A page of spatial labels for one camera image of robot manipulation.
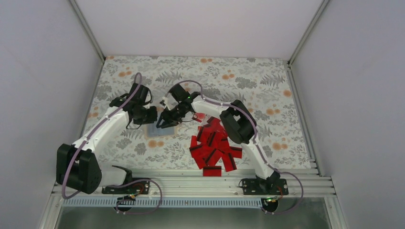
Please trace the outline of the beige card holder wallet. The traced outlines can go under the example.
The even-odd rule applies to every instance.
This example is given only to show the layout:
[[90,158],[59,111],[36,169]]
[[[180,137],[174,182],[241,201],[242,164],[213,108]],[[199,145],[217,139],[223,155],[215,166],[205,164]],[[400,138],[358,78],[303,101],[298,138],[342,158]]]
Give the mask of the beige card holder wallet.
[[176,135],[175,127],[157,128],[156,124],[147,124],[145,127],[144,135],[146,138],[168,137]]

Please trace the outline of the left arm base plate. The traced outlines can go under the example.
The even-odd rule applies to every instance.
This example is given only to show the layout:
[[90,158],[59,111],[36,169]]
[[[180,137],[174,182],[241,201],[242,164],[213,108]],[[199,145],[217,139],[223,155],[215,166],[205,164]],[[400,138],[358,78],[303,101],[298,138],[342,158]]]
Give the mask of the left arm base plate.
[[129,181],[125,181],[120,187],[107,186],[102,188],[102,194],[117,194],[117,195],[137,195],[148,194],[150,188],[150,180],[148,178],[134,177]]

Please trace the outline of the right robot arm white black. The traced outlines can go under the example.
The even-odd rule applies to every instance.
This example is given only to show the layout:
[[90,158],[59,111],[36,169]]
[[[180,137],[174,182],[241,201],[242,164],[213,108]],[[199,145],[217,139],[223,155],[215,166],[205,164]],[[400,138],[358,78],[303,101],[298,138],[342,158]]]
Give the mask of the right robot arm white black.
[[276,190],[280,172],[266,159],[257,138],[257,124],[241,101],[213,100],[202,92],[189,93],[179,83],[167,95],[171,95],[177,105],[169,108],[167,96],[162,98],[161,105],[165,108],[158,118],[157,128],[177,126],[188,113],[203,113],[220,119],[230,140],[239,144],[252,161],[260,191],[271,194]]

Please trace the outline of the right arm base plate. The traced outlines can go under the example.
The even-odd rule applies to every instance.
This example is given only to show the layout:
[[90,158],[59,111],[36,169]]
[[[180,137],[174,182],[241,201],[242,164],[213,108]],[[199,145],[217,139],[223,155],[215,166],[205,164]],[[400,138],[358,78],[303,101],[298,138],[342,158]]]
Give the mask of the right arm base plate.
[[289,194],[287,181],[281,178],[273,183],[258,178],[244,178],[240,180],[238,186],[242,189],[243,194],[248,196],[281,196]]

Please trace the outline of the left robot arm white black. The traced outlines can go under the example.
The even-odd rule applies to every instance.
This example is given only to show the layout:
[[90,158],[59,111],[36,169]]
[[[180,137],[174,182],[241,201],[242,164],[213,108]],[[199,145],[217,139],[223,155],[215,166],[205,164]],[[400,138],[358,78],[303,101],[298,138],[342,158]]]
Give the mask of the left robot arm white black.
[[133,187],[129,170],[104,164],[99,158],[108,142],[129,124],[142,126],[157,121],[157,108],[150,105],[151,100],[150,89],[138,83],[129,93],[113,99],[105,115],[86,134],[57,149],[56,182],[86,194],[106,186],[129,192]]

